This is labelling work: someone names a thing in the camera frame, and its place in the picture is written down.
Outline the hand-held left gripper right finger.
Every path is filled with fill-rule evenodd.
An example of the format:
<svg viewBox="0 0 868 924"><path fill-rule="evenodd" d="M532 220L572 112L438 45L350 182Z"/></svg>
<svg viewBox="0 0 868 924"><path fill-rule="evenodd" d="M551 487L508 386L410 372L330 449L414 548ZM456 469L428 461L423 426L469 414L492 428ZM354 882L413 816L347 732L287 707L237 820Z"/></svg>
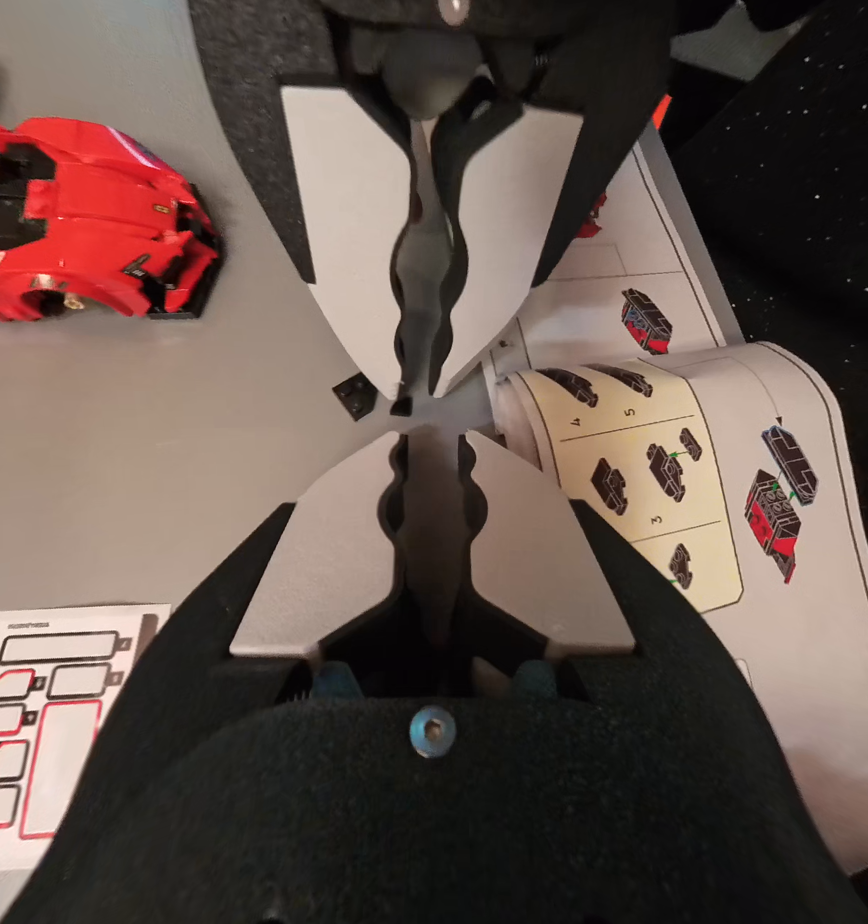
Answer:
<svg viewBox="0 0 868 924"><path fill-rule="evenodd" d="M563 661L636 646L568 498L475 431L458 444L470 538L457 635L486 661Z"/></svg>

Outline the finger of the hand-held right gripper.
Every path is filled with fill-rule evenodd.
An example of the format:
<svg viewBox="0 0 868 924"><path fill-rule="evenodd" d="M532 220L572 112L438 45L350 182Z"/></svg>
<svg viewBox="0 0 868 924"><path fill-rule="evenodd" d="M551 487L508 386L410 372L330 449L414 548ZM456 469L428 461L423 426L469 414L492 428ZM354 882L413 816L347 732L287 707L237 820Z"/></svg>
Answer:
<svg viewBox="0 0 868 924"><path fill-rule="evenodd" d="M526 105L471 155L450 213L446 319L428 390L443 398L511 323L536 267L583 127L579 114Z"/></svg>
<svg viewBox="0 0 868 924"><path fill-rule="evenodd" d="M403 385L395 257L417 179L410 122L339 87L287 85L281 105L312 263L307 285L359 371L395 399Z"/></svg>

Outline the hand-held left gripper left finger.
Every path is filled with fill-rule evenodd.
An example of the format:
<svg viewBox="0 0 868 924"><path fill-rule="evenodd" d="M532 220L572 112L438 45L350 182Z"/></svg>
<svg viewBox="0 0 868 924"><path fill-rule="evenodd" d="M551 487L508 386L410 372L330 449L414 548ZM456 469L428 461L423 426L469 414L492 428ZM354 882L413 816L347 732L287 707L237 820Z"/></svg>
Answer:
<svg viewBox="0 0 868 924"><path fill-rule="evenodd" d="M239 659L343 661L401 590L387 503L400 504L407 437L383 433L297 499L230 644Z"/></svg>

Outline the lego sticker sheet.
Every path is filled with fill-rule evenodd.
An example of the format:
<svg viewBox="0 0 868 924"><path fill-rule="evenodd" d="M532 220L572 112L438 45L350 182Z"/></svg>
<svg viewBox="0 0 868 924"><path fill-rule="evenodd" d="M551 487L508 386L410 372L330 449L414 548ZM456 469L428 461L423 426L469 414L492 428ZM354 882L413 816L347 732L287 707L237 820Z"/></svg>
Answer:
<svg viewBox="0 0 868 924"><path fill-rule="evenodd" d="M102 725L173 606L0 612L0 872L57 833Z"/></svg>

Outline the red lego sports car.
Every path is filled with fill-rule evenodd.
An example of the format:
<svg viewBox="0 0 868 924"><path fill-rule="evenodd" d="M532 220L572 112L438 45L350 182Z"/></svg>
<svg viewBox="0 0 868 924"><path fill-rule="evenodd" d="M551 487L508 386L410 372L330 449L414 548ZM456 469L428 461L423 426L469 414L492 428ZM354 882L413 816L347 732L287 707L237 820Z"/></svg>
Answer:
<svg viewBox="0 0 868 924"><path fill-rule="evenodd" d="M0 322L97 305L197 319L222 255L197 186L131 136L61 117L0 126Z"/></svg>

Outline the black mesh office chair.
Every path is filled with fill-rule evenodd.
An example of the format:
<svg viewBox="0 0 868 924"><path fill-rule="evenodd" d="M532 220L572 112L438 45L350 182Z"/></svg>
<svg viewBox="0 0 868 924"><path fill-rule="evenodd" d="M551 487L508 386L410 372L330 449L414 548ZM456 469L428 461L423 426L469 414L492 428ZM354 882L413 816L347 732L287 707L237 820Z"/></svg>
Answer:
<svg viewBox="0 0 868 924"><path fill-rule="evenodd" d="M747 2L731 2L714 25L673 38L671 58L749 82L798 34L810 16L805 13L777 28L759 29Z"/></svg>

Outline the small black lego wedge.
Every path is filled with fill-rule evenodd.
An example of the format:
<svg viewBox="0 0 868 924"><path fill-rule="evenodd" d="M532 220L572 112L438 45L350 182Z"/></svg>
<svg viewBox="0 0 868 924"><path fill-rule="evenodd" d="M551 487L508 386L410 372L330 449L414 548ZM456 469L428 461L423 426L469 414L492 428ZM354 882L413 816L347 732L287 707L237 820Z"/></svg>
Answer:
<svg viewBox="0 0 868 924"><path fill-rule="evenodd" d="M332 392L349 417L359 422L375 408L378 389L361 372L332 387Z"/></svg>

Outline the lego instruction booklet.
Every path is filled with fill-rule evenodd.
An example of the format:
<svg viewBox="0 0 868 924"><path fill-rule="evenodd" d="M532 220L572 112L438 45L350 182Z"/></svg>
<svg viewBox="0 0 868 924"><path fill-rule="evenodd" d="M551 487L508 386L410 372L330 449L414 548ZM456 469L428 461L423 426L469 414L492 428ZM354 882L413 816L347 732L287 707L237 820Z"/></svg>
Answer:
<svg viewBox="0 0 868 924"><path fill-rule="evenodd" d="M746 343L648 127L482 360L506 445L705 618L847 873L868 867L868 543L818 372Z"/></svg>

